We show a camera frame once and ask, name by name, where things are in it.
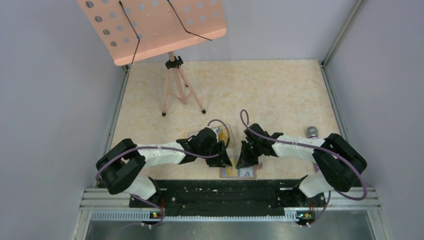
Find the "silver VIP credit card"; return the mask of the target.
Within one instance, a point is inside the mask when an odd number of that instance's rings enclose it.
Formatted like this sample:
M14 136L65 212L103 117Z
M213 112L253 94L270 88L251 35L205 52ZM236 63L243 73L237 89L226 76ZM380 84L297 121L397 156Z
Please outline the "silver VIP credit card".
M238 169L238 173L240 177L243 178L253 178L255 176L254 168L240 168Z

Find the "yellow credit card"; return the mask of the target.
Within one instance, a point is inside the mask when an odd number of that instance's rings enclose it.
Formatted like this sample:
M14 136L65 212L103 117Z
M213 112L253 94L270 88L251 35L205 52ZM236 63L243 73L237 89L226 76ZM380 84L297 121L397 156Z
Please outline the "yellow credit card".
M224 129L218 133L218 140L227 142L229 139L227 131Z
M225 167L222 170L222 177L223 178L236 178L238 177L238 170L233 167Z

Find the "clear plastic card box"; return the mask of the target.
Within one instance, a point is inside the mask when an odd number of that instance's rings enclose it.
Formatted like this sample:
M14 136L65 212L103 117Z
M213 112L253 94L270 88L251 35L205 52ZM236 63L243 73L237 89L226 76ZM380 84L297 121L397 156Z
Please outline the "clear plastic card box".
M231 148L234 136L229 124L207 125L188 133L188 142L199 152L221 152Z

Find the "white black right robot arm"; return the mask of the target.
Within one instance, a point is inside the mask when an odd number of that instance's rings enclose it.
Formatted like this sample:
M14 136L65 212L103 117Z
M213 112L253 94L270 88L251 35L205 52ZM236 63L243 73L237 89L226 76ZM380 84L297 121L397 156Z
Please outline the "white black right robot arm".
M269 134L258 123L248 126L244 133L237 169L258 165L261 156L297 158L318 166L318 172L303 177L295 187L293 200L299 206L307 206L324 192L335 190L345 196L357 183L365 187L361 174L368 164L339 134L331 133L326 138Z

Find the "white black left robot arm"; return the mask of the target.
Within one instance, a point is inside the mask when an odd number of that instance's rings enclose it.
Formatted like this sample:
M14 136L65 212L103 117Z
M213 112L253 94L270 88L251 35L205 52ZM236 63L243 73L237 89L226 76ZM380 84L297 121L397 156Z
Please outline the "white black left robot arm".
M160 202L160 188L152 178L140 176L141 170L164 164L187 164L198 158L204 159L209 167L232 165L225 142L214 129L205 127L189 138L159 145L135 144L126 138L97 161L96 178L103 181L109 194L136 195L147 206L154 207Z

